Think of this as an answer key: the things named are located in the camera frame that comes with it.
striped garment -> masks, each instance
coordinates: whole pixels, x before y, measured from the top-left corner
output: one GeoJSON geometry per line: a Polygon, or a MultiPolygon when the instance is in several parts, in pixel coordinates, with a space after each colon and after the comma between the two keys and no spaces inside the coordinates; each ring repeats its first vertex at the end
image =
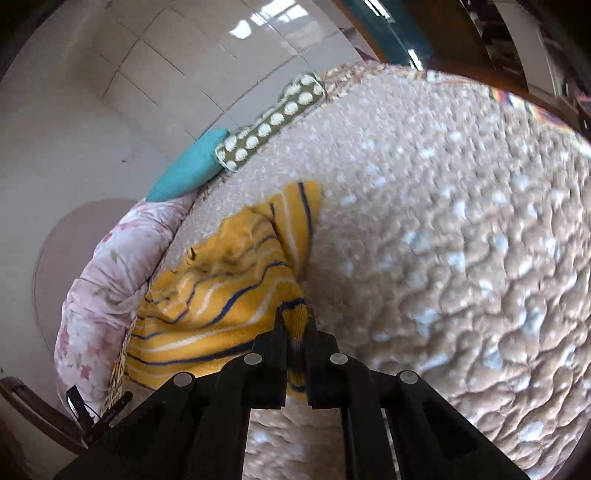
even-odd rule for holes
{"type": "MultiPolygon", "coordinates": [[[[217,234],[191,247],[143,299],[125,374],[156,389],[178,372],[217,372],[250,350],[256,335],[272,329],[278,307],[298,349],[308,309],[297,280],[319,204],[316,182],[291,184],[264,203],[244,207],[217,234]]],[[[296,390],[302,380],[290,373],[296,390]]]]}

mattress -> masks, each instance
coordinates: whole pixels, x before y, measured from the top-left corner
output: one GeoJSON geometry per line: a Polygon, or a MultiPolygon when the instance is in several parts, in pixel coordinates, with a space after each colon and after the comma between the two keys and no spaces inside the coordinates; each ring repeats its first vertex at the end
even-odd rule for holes
{"type": "MultiPolygon", "coordinates": [[[[319,329],[368,367],[413,369],[532,479],[591,416],[589,145],[461,77],[378,64],[198,201],[163,259],[297,180],[323,185],[304,282],[319,329]]],[[[246,478],[345,478],[335,411],[253,411],[246,478]]]]}

teal cushion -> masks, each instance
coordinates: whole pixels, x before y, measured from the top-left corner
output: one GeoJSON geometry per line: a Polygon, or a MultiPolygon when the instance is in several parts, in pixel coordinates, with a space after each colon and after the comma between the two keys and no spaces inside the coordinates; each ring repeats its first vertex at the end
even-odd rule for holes
{"type": "Polygon", "coordinates": [[[164,172],[148,193],[146,201],[165,202],[178,198],[213,178],[222,169],[214,150],[227,136],[225,128],[205,132],[164,172]]]}

pink round rug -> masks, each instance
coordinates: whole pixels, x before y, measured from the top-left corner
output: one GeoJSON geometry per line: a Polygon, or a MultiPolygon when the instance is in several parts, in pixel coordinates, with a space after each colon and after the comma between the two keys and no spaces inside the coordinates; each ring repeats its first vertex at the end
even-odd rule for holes
{"type": "Polygon", "coordinates": [[[135,203],[105,199],[82,205],[57,222],[43,243],[33,295],[37,323],[51,351],[60,328],[61,304],[72,282],[92,258],[96,244],[135,203]]]}

brown chair armrest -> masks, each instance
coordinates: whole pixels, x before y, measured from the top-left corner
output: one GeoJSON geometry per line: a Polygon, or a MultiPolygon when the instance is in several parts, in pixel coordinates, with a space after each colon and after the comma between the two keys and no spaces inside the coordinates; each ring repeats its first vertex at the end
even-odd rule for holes
{"type": "Polygon", "coordinates": [[[86,446],[76,422],[43,401],[18,378],[0,379],[0,394],[23,417],[69,451],[82,454],[86,446]]]}

